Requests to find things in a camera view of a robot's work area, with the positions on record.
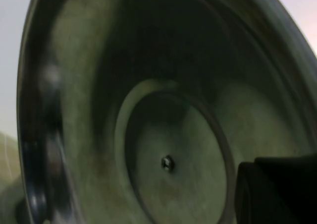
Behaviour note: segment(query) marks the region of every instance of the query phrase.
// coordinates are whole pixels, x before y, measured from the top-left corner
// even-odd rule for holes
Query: screw head
[[[166,172],[172,172],[175,167],[174,160],[170,155],[163,157],[160,165]]]

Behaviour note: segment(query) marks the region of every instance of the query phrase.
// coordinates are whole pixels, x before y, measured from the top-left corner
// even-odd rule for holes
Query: metal surface
[[[295,147],[296,155],[316,151],[316,70],[314,54],[277,0],[32,0],[17,88],[31,222],[230,223],[228,174],[243,159],[239,152],[250,150],[250,160],[294,155]],[[149,79],[179,84],[193,97],[191,106],[200,101],[206,112],[155,98],[122,109]],[[273,104],[276,124],[286,124],[271,125],[278,132],[270,138],[237,109],[243,102],[236,98],[247,101],[254,91],[250,107]],[[222,128],[206,126],[208,116]],[[169,127],[170,120],[181,122]],[[233,138],[235,122],[243,142]],[[163,139],[166,133],[175,139]],[[285,149],[277,148],[279,134],[290,137]],[[219,136],[228,140],[227,152],[218,150]],[[187,148],[177,149],[182,139]],[[175,174],[160,168],[166,155]]]

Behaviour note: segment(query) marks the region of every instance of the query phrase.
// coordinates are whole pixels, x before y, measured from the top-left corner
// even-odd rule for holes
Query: black object
[[[170,155],[167,155],[164,158],[162,158],[160,165],[162,169],[167,172],[172,172],[175,167],[174,160]]]
[[[238,224],[311,223],[316,187],[316,155],[241,163],[235,194]]]
[[[15,208],[15,219],[18,224],[31,224],[25,198]]]

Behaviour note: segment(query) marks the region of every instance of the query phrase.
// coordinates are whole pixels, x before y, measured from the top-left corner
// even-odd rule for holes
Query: circular groove
[[[123,101],[120,111],[117,116],[115,131],[114,131],[114,150],[115,150],[115,162],[118,171],[118,176],[121,182],[123,193],[131,207],[137,208],[135,212],[135,223],[156,223],[151,217],[149,211],[144,205],[142,200],[138,198],[133,185],[130,181],[129,171],[126,165],[125,156],[125,134],[128,125],[128,121],[133,109],[136,105],[145,97],[158,95],[158,94],[170,94],[181,98],[189,102],[195,107],[206,119],[208,125],[213,131],[218,145],[221,150],[221,155],[224,160],[225,172],[226,172],[226,198],[225,206],[222,214],[218,220],[218,224],[231,223],[234,218],[234,190],[235,190],[235,166],[229,144],[227,139],[216,120],[213,113],[202,102],[197,100],[194,96],[187,94],[180,89],[180,86],[173,81],[157,81],[149,79],[137,84],[126,96]]]

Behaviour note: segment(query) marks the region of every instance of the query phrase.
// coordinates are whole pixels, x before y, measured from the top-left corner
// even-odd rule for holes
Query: screw
[[[174,169],[175,163],[172,157],[168,155],[162,158],[160,165],[162,169],[165,170],[166,172],[172,172]]]

